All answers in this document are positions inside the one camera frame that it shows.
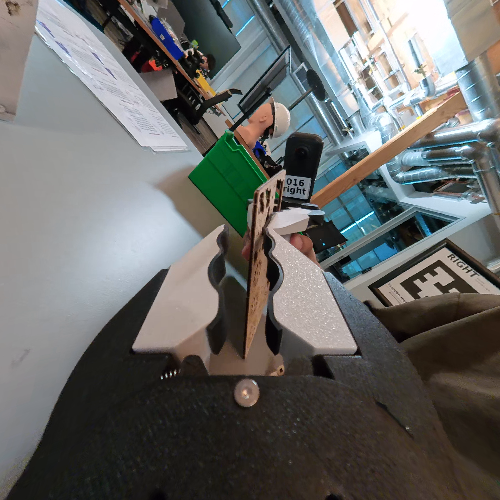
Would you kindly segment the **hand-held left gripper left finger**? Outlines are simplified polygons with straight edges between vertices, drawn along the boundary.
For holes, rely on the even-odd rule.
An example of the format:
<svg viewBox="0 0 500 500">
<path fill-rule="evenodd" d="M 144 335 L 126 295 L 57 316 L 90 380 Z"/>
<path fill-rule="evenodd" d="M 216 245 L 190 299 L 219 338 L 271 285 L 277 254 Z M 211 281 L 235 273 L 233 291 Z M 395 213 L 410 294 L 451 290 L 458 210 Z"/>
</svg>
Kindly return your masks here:
<svg viewBox="0 0 500 500">
<path fill-rule="evenodd" d="M 214 229 L 168 269 L 132 345 L 134 353 L 198 356 L 206 368 L 227 339 L 221 283 L 226 276 L 228 227 Z"/>
</svg>

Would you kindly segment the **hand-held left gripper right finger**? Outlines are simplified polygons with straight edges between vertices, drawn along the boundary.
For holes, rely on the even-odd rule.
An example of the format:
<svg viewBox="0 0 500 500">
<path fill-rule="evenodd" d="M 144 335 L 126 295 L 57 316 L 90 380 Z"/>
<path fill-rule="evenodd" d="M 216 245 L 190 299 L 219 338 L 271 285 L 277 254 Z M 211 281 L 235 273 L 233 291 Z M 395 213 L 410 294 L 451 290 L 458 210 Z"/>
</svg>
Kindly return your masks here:
<svg viewBox="0 0 500 500">
<path fill-rule="evenodd" d="M 325 273 L 274 229 L 266 229 L 270 291 L 266 343 L 284 362 L 317 355 L 353 355 L 358 345 Z"/>
</svg>

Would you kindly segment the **laser-cut wooden sheet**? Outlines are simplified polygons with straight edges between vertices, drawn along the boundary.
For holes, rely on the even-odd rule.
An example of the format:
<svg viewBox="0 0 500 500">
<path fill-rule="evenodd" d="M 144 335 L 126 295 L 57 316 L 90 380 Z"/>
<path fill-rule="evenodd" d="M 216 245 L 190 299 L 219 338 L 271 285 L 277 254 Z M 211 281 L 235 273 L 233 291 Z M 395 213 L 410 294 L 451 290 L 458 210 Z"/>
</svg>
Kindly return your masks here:
<svg viewBox="0 0 500 500">
<path fill-rule="evenodd" d="M 249 237 L 244 359 L 248 356 L 270 289 L 264 251 L 265 229 L 273 213 L 280 211 L 285 175 L 285 170 L 279 171 L 257 188 L 253 195 L 253 237 Z"/>
</svg>

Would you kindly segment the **black monitor on arm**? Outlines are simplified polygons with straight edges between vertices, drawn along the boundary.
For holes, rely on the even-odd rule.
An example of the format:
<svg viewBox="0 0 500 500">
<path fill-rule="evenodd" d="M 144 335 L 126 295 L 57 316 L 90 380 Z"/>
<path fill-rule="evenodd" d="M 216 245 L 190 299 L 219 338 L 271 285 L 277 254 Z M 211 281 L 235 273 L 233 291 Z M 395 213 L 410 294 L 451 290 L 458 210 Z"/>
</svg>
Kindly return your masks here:
<svg viewBox="0 0 500 500">
<path fill-rule="evenodd" d="M 253 114 L 291 74 L 291 47 L 287 46 L 238 103 L 244 117 Z"/>
</svg>

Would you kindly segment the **grey desk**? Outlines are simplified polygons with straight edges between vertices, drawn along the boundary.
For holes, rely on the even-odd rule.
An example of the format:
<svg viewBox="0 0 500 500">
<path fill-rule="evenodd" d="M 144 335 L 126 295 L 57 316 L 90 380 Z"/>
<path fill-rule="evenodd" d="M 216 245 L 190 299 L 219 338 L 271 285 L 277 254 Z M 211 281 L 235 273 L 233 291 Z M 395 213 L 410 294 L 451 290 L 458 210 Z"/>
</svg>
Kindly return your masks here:
<svg viewBox="0 0 500 500">
<path fill-rule="evenodd" d="M 1 499 L 95 336 L 226 223 L 188 179 L 201 153 L 97 37 L 188 149 L 141 148 L 34 34 L 15 122 L 1 122 Z"/>
</svg>

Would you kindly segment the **green plastic bin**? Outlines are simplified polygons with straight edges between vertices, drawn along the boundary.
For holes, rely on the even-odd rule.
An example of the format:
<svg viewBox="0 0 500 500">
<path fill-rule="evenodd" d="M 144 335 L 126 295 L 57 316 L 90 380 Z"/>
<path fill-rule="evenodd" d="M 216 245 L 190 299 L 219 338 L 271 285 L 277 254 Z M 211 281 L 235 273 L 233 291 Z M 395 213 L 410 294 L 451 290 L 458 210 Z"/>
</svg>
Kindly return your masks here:
<svg viewBox="0 0 500 500">
<path fill-rule="evenodd" d="M 189 179 L 240 235 L 247 231 L 247 201 L 267 181 L 234 133 L 226 131 Z"/>
</svg>

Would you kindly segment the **mannequin head bust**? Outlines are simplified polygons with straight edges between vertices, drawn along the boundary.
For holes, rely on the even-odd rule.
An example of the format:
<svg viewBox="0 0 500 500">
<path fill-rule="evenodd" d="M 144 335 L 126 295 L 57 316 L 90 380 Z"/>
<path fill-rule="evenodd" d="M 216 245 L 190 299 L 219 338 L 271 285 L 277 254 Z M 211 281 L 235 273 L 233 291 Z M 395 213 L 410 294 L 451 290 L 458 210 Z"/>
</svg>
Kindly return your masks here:
<svg viewBox="0 0 500 500">
<path fill-rule="evenodd" d="M 248 119 L 246 125 L 240 125 L 234 131 L 234 134 L 240 135 L 240 143 L 253 149 L 259 139 L 268 129 L 274 125 L 274 100 L 262 104 Z"/>
</svg>

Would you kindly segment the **wooden beam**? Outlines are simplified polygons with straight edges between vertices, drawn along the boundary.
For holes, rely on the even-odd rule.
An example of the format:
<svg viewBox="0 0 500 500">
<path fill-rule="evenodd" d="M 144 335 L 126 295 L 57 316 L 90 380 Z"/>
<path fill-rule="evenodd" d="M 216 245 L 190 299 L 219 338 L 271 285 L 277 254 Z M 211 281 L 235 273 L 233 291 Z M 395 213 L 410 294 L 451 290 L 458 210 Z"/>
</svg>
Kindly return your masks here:
<svg viewBox="0 0 500 500">
<path fill-rule="evenodd" d="M 320 208 L 324 207 L 466 108 L 462 94 L 460 92 L 454 94 L 314 194 L 311 203 Z"/>
</svg>

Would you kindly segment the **yellow box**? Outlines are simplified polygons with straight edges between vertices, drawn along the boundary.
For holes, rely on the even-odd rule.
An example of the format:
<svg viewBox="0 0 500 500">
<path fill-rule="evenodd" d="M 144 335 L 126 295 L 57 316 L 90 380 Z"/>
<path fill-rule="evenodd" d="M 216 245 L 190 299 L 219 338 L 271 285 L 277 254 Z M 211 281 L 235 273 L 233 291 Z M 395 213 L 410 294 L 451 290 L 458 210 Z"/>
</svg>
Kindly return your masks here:
<svg viewBox="0 0 500 500">
<path fill-rule="evenodd" d="M 211 88 L 207 80 L 205 79 L 202 72 L 197 71 L 197 75 L 195 78 L 195 82 L 197 86 L 203 90 L 203 94 L 207 98 L 212 98 L 216 95 L 216 92 Z"/>
</svg>

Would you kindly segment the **framed marker poster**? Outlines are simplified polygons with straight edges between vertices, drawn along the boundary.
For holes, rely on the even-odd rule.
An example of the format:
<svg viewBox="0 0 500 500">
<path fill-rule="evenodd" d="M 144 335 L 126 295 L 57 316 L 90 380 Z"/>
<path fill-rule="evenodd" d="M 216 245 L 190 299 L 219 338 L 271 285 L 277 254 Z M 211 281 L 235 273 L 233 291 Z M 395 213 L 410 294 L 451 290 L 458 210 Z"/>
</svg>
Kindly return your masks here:
<svg viewBox="0 0 500 500">
<path fill-rule="evenodd" d="M 368 286 L 385 306 L 447 293 L 499 295 L 499 277 L 444 239 Z"/>
</svg>

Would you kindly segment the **silver pipe bundle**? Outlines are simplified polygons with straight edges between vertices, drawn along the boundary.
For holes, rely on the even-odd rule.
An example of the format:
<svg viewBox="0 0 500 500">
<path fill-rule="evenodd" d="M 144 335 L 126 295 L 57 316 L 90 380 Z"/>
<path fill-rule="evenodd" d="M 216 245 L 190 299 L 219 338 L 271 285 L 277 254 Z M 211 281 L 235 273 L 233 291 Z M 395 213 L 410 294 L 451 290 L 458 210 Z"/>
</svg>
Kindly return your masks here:
<svg viewBox="0 0 500 500">
<path fill-rule="evenodd" d="M 499 118 L 432 132 L 386 164 L 398 184 L 474 178 L 499 216 Z"/>
</svg>

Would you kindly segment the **large dark screen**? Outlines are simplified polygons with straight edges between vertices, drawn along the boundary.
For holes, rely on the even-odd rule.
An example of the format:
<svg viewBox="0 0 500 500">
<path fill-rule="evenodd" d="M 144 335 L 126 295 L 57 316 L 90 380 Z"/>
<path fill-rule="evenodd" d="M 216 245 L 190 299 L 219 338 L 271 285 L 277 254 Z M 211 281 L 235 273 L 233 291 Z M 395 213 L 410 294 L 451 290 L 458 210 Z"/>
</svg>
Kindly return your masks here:
<svg viewBox="0 0 500 500">
<path fill-rule="evenodd" d="M 172 1 L 184 20 L 184 33 L 190 41 L 197 41 L 205 55 L 216 59 L 209 78 L 214 78 L 241 49 L 228 15 L 219 1 Z"/>
</svg>

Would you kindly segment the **olive green garment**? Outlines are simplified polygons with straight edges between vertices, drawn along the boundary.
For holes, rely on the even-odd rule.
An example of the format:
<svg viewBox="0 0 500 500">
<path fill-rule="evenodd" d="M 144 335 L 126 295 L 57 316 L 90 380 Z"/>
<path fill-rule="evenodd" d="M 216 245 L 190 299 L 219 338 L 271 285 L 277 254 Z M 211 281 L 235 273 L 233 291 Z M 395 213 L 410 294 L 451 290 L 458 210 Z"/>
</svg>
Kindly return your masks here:
<svg viewBox="0 0 500 500">
<path fill-rule="evenodd" d="M 395 334 L 426 385 L 474 499 L 499 499 L 499 333 Z"/>
</svg>

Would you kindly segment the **blue plastic bin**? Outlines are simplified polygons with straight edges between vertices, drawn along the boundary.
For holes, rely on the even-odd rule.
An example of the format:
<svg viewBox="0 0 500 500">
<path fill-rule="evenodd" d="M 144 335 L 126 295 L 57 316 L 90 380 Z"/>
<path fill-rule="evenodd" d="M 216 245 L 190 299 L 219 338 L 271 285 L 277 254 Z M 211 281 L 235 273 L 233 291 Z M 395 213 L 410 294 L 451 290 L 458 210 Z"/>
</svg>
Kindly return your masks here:
<svg viewBox="0 0 500 500">
<path fill-rule="evenodd" d="M 172 27 L 162 18 L 150 16 L 149 21 L 152 31 L 161 40 L 167 51 L 172 55 L 175 60 L 184 58 L 184 50 L 180 45 L 179 39 Z"/>
</svg>

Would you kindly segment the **printed paper sheet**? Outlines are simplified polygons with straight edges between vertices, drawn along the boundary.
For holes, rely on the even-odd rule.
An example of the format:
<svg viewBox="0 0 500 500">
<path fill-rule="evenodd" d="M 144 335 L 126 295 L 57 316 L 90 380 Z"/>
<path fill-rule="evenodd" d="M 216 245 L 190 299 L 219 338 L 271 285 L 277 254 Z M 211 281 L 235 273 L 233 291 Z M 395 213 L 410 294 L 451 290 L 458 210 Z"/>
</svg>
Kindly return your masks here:
<svg viewBox="0 0 500 500">
<path fill-rule="evenodd" d="M 142 147 L 184 152 L 187 145 L 77 14 L 58 1 L 38 1 L 35 30 Z"/>
</svg>

